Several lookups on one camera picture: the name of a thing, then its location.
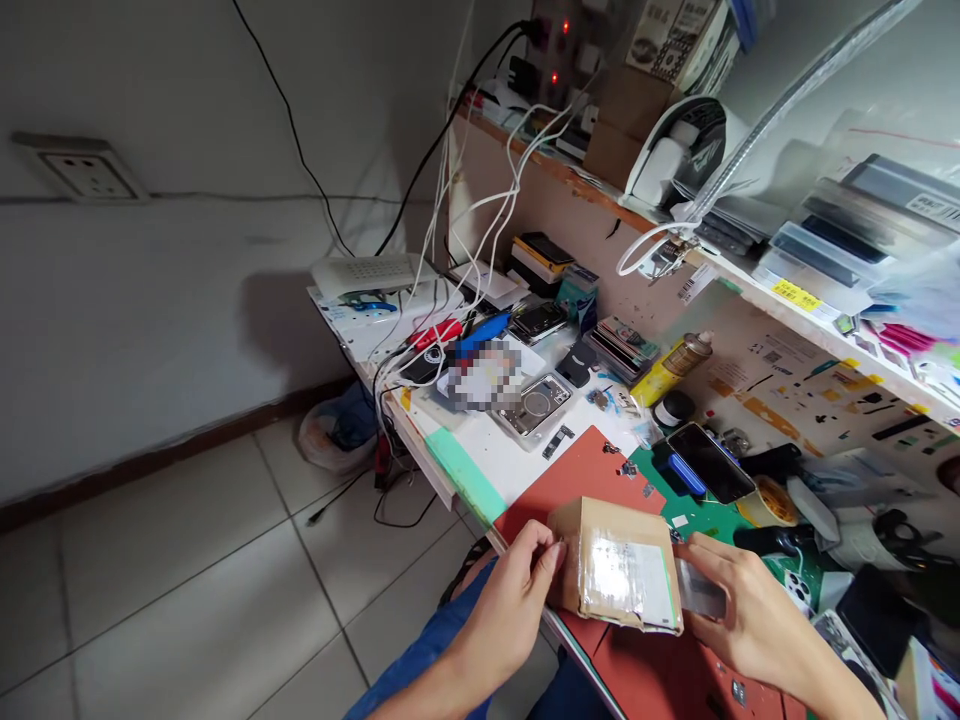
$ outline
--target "baseboard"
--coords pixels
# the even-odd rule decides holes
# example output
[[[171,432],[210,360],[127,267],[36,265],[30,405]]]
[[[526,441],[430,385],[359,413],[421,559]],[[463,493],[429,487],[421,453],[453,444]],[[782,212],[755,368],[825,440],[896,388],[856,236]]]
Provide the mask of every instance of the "baseboard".
[[[181,443],[149,450],[102,471],[91,473],[69,485],[0,507],[0,534],[152,475],[158,470],[199,455],[218,445],[249,435],[281,418],[305,413],[318,402],[340,395],[355,380],[356,377],[351,376],[305,390],[297,390],[269,405],[261,405],[249,412],[229,418],[220,425],[207,428]]]

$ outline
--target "wall socket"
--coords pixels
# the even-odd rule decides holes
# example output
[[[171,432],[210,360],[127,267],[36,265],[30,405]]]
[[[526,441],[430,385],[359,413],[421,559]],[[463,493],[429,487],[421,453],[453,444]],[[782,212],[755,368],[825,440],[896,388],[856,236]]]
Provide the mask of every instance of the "wall socket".
[[[76,202],[129,205],[150,199],[105,140],[25,132],[10,140],[54,190]]]

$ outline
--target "person's left hand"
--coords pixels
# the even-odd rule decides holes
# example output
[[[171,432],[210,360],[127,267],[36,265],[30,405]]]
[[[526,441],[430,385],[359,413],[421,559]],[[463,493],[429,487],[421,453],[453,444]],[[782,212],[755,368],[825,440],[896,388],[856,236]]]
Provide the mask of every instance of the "person's left hand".
[[[563,561],[563,543],[545,525],[530,520],[499,559],[467,624],[449,653],[463,668],[482,702],[530,657],[540,611],[554,573]],[[534,564],[534,555],[542,551]]]

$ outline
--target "price label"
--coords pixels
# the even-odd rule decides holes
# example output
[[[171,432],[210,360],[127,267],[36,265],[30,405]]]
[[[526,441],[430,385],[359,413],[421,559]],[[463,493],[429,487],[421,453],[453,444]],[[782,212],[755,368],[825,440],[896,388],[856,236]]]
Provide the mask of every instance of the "price label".
[[[799,288],[794,285],[789,280],[781,280],[770,289],[780,297],[784,298],[785,300],[789,300],[794,305],[806,310],[807,312],[813,312],[818,307],[823,305],[823,300],[814,297],[803,288]]]

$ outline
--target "transparent plastic box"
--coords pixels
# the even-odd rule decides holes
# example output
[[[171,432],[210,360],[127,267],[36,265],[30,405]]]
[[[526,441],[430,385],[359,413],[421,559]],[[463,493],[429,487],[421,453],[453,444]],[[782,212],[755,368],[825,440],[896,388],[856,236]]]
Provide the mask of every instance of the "transparent plastic box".
[[[830,178],[817,181],[790,219],[802,225],[811,216],[898,260],[916,260],[960,239],[941,225]]]
[[[847,315],[869,307],[867,290],[888,275],[883,267],[865,262],[792,222],[784,223],[770,240],[754,271],[754,279],[761,283],[768,277],[763,270]]]

